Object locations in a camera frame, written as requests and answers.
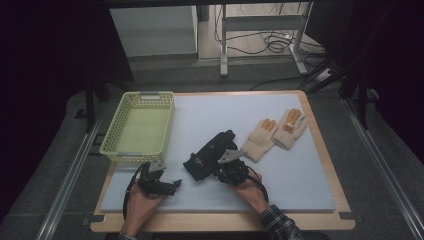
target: white panel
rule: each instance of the white panel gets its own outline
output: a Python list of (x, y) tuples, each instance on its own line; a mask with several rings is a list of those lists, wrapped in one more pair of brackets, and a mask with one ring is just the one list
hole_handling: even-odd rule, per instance
[(127, 57), (196, 53), (194, 6), (111, 9)]
[[(263, 118), (279, 120), (285, 109), (302, 109), (295, 94), (252, 96), (177, 96), (175, 117), (161, 181), (183, 179), (174, 196), (168, 197), (160, 211), (247, 211), (225, 184), (209, 176), (196, 182), (183, 163), (219, 132), (229, 129), (241, 147), (249, 133)], [(241, 160), (263, 175), (270, 203), (286, 211), (331, 211), (333, 195), (309, 128), (290, 151), (274, 146), (258, 163)], [(139, 165), (118, 164), (103, 199), (101, 210), (122, 211), (125, 189)]]

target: table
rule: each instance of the table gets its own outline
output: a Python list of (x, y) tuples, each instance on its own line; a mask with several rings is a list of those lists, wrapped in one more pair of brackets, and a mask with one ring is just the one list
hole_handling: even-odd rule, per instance
[[(355, 227), (349, 204), (344, 195), (330, 155), (322, 139), (320, 130), (309, 106), (306, 95), (302, 91), (276, 92), (209, 92), (209, 93), (176, 93), (176, 96), (190, 95), (255, 95), (255, 94), (297, 94), (306, 115), (314, 143), (320, 156), (324, 172), (333, 193), (336, 209), (324, 213), (288, 213), (302, 230), (350, 230)], [(112, 163), (106, 176), (94, 215), (99, 222), (92, 222), (90, 227), (94, 232), (119, 232), (124, 222), (121, 213), (105, 213), (100, 210), (103, 197), (111, 181), (116, 164)], [(263, 231), (257, 215), (254, 212), (244, 213), (155, 213), (142, 227), (144, 232), (199, 232), (199, 231)]]

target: forearm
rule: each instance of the forearm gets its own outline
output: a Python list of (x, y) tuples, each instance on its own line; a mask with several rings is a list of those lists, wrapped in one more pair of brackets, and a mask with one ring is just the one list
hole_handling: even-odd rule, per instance
[(302, 234), (295, 222), (272, 205), (259, 215), (262, 225), (273, 240), (302, 240)]

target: black glove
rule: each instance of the black glove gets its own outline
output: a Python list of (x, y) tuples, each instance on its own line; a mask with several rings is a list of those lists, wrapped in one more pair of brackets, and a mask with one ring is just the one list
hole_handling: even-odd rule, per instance
[(192, 153), (190, 159), (183, 164), (184, 167), (196, 181), (205, 179), (218, 167), (218, 159), (227, 149), (237, 150), (237, 145), (233, 142), (235, 136), (231, 130), (218, 133), (198, 153)]

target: person's left hand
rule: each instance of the person's left hand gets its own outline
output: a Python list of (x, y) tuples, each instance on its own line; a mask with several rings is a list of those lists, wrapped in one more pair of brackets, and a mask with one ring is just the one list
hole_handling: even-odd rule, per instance
[(153, 215), (156, 208), (167, 196), (149, 198), (146, 193), (134, 183), (129, 193), (127, 216), (121, 232), (136, 237), (141, 226)]

